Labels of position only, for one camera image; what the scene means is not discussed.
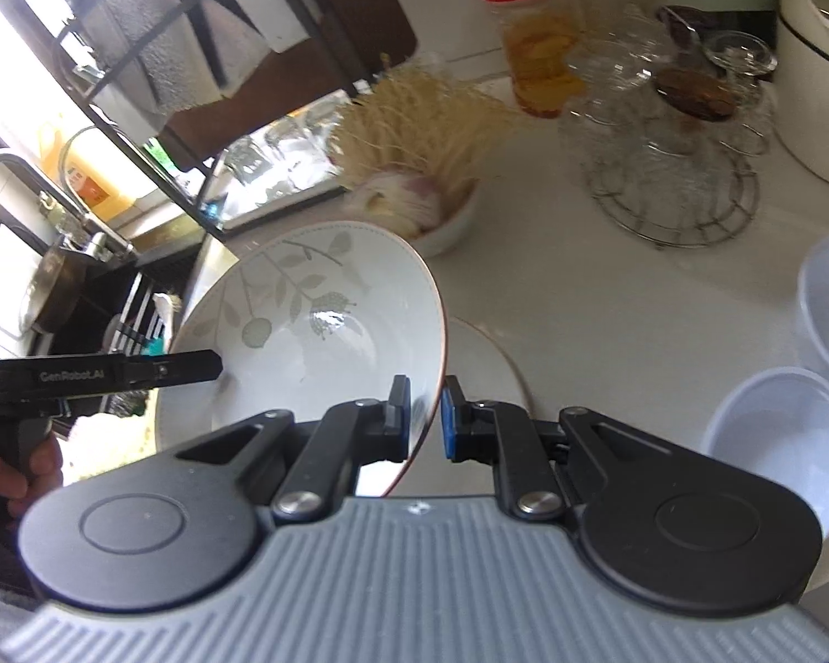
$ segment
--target kitchen faucet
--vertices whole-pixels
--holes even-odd
[[[70,212],[87,234],[92,235],[93,243],[103,245],[108,252],[120,259],[130,259],[137,255],[135,247],[114,230],[108,227],[90,210],[79,197],[73,197],[65,192],[62,187],[53,183],[43,171],[24,157],[11,149],[0,149],[0,164],[14,164],[22,167],[37,182],[42,192],[49,194],[62,207]]]

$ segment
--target metal trivet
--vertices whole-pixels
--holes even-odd
[[[730,161],[731,176],[713,193],[712,204],[681,206],[676,226],[653,222],[646,198],[628,192],[625,177],[615,183],[610,176],[614,165],[597,165],[586,173],[586,182],[599,207],[625,230],[660,248],[699,249],[734,239],[758,211],[758,175],[743,156],[732,154]]]

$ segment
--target white plate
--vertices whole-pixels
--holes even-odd
[[[460,319],[448,320],[448,373],[457,376],[470,401],[506,401],[528,411],[528,397],[503,351],[488,336]],[[393,487],[394,496],[493,494],[491,468],[475,461],[445,458],[442,419],[436,419],[417,457]]]
[[[411,380],[411,444],[438,403],[447,332],[426,264],[398,236],[365,223],[294,230],[228,270],[196,305],[173,351],[214,349],[217,381],[160,392],[159,449],[272,408],[316,420],[353,398],[386,398]],[[400,466],[365,476],[384,492]]]

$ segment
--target metal screw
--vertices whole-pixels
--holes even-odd
[[[522,513],[553,513],[562,508],[562,499],[550,491],[531,491],[519,499]]]
[[[428,513],[431,508],[431,505],[426,501],[416,501],[411,504],[411,506],[407,507],[406,510],[409,513],[413,513],[415,516],[423,516],[425,513]]]
[[[313,513],[323,504],[323,500],[313,491],[292,491],[276,501],[276,508],[289,516],[301,513]]]

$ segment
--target black metal shelf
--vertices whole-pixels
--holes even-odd
[[[147,46],[151,45],[155,39],[166,32],[166,30],[168,30],[168,28],[172,26],[172,24],[177,21],[179,17],[183,17],[184,14],[195,8],[202,0],[179,1],[177,5],[161,17],[157,24],[150,28],[135,42],[131,43],[129,50],[125,53],[125,55],[123,55],[115,64],[104,70],[104,73],[98,82],[93,83],[89,86],[89,88],[81,90],[77,82],[75,82],[76,77],[73,77],[70,74],[72,68],[75,66],[75,62],[73,62],[71,57],[68,55],[68,52],[64,50],[62,45],[64,44],[64,40],[71,36],[79,38],[81,41],[85,41],[83,33],[80,31],[80,23],[86,14],[91,11],[91,8],[96,7],[100,1],[101,0],[86,0],[86,2],[79,8],[80,12],[74,13],[75,19],[66,23],[55,37],[52,37],[52,35],[49,34],[49,31],[46,30],[43,23],[27,5],[25,0],[0,0],[0,9],[4,12],[4,14],[6,14],[6,17],[19,31],[19,34],[27,41],[28,45],[31,46],[33,52],[36,53],[37,57],[41,62],[43,62],[44,66],[46,66],[53,77],[65,90],[67,90],[77,105],[89,116],[93,124],[134,164],[136,164],[139,169],[170,199],[170,201],[178,205],[182,211],[185,212],[185,214],[195,220],[195,222],[201,226],[203,230],[208,232],[208,234],[214,236],[219,241],[226,241],[226,239],[230,238],[230,236],[235,236],[239,233],[250,230],[269,219],[283,214],[285,210],[281,210],[280,212],[273,210],[265,213],[264,216],[261,217],[248,217],[244,223],[241,223],[238,226],[224,227],[222,223],[216,222],[214,219],[207,216],[203,208],[205,202],[203,202],[202,194],[204,194],[208,188],[209,179],[213,171],[212,167],[208,166],[204,162],[197,164],[197,169],[199,169],[206,178],[197,195],[188,194],[180,188],[180,186],[175,182],[170,174],[164,170],[163,167],[153,160],[148,152],[145,152],[142,148],[139,148],[137,145],[133,144],[130,139],[127,139],[122,132],[117,130],[117,127],[113,123],[109,122],[99,112],[99,110],[95,108],[95,104],[93,104],[98,94],[103,92],[105,87],[114,82],[119,73],[123,71],[127,65],[131,64]],[[337,17],[330,1],[314,1],[316,1],[316,4],[319,6],[323,21],[329,19],[332,20],[332,23],[335,25],[333,29],[337,31],[338,38],[338,42],[335,47],[333,47],[332,42],[330,42],[329,39],[323,35],[323,31],[320,28],[319,23],[317,23],[316,19],[314,19],[313,14],[311,14],[310,9],[307,8],[305,1],[286,0],[289,8],[292,10],[292,14],[298,18],[298,21],[303,26],[305,32],[307,32],[307,35],[313,39],[314,42],[316,42],[325,57],[327,64],[332,68],[333,74],[337,77],[339,82],[343,83],[343,89],[351,98],[355,97],[357,95],[357,91],[354,83],[362,79],[363,75],[370,77],[373,73],[369,72],[368,68],[364,65],[358,55],[356,55],[356,49],[353,43],[351,43],[350,36],[344,26],[342,26],[342,23]],[[47,41],[44,41],[44,32],[48,35],[49,39]],[[344,57],[339,54],[338,48],[344,48],[344,55],[347,57],[347,62],[353,66],[354,70],[358,71],[349,70],[348,65],[345,64]],[[185,149],[188,154],[191,155],[192,161],[198,161],[198,158],[193,154],[193,152],[190,151],[190,148],[183,143],[182,137],[177,135],[177,133],[171,130],[170,127],[165,127],[161,131],[160,136],[166,136],[167,138],[172,139],[173,144]],[[300,209],[301,207],[310,206],[317,201],[322,201],[327,197],[335,196],[339,193],[339,191],[340,189],[338,188],[338,192],[322,192],[313,198],[292,205],[289,209]]]

